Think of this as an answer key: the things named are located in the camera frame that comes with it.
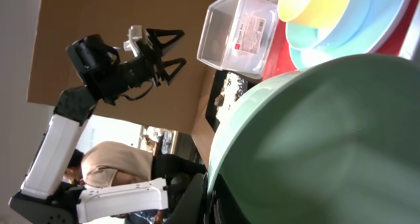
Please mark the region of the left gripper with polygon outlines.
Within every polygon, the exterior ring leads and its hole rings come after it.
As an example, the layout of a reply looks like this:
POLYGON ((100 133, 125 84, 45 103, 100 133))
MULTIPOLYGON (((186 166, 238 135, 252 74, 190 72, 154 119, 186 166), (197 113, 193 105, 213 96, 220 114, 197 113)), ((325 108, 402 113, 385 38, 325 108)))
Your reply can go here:
MULTIPOLYGON (((123 44, 125 51, 132 51, 135 57, 122 65, 123 77, 129 88, 140 87, 144 82, 151 81, 153 87, 160 86, 157 73, 158 61, 164 56, 173 45, 184 36, 183 30, 161 30, 147 28, 149 44, 141 41, 126 41, 123 44)), ((186 64, 184 58, 163 61, 161 78, 170 85, 175 76, 186 64), (166 68, 177 65, 169 74, 166 68)))

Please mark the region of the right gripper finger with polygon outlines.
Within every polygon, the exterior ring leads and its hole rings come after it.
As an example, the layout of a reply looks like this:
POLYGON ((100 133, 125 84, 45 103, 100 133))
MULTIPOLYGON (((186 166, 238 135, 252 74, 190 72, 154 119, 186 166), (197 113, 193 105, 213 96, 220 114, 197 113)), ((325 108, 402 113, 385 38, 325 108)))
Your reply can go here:
POLYGON ((170 212, 165 224, 204 223, 206 209, 207 175, 196 174, 185 188, 178 202, 170 199, 170 212))

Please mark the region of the rice and food scraps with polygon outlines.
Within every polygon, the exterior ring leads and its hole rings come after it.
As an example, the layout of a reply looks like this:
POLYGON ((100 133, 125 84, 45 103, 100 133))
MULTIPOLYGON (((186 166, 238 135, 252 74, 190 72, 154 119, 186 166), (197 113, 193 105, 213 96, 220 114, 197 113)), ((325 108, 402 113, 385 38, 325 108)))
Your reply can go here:
POLYGON ((228 115, 233 104, 247 91, 248 82, 239 75, 228 72, 223 79, 223 85, 215 98, 216 119, 223 121, 228 115))

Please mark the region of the yellow plastic cup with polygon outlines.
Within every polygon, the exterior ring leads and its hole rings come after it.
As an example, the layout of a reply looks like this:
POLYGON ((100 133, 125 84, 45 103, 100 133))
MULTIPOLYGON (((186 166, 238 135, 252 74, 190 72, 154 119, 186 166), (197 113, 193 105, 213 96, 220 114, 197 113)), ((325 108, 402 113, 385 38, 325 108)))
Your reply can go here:
POLYGON ((350 0, 278 0, 278 16, 283 22, 332 28, 347 9, 350 0))

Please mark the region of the green bowl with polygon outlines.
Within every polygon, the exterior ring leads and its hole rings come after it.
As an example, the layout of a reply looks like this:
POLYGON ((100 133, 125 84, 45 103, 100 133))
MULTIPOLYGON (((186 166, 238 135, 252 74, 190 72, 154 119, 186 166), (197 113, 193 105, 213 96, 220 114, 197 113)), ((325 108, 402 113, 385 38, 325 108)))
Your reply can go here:
POLYGON ((418 223, 419 65, 354 55, 267 79, 221 121, 209 223, 418 223))

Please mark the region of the light blue bowl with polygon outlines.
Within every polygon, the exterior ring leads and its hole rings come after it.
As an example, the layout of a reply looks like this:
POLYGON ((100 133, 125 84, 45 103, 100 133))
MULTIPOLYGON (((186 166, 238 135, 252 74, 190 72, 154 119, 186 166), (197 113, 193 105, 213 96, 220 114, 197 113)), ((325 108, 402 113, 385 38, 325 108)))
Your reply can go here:
POLYGON ((365 14, 362 10, 367 3, 368 0, 350 0, 341 19, 332 28, 312 28, 286 22, 285 36, 289 46, 297 50, 308 50, 344 43, 363 22, 365 14))

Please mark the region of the light blue plate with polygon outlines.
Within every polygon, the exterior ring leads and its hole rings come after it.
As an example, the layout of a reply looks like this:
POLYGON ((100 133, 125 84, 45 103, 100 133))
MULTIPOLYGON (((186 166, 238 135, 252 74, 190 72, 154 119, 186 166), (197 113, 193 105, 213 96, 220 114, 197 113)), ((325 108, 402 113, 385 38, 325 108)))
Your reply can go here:
POLYGON ((344 43, 311 50, 289 48, 298 70, 350 55, 385 53, 397 55, 409 29, 419 0, 368 0, 363 22, 344 43))

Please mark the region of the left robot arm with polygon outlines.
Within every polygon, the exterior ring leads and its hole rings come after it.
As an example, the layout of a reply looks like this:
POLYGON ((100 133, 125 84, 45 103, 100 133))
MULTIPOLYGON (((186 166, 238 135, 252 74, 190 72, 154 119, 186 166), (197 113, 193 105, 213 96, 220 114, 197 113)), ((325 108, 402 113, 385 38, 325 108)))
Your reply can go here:
POLYGON ((132 26, 124 44, 134 54, 122 62, 116 48, 100 35, 80 39, 66 49, 83 85, 61 92, 50 124, 20 190, 9 206, 32 223, 86 223, 139 212, 173 210, 175 188, 164 178, 121 187, 86 189, 63 181, 77 142, 99 101, 115 104, 130 89, 150 82, 152 87, 171 83, 181 70, 183 58, 163 60, 182 30, 142 29, 132 26))

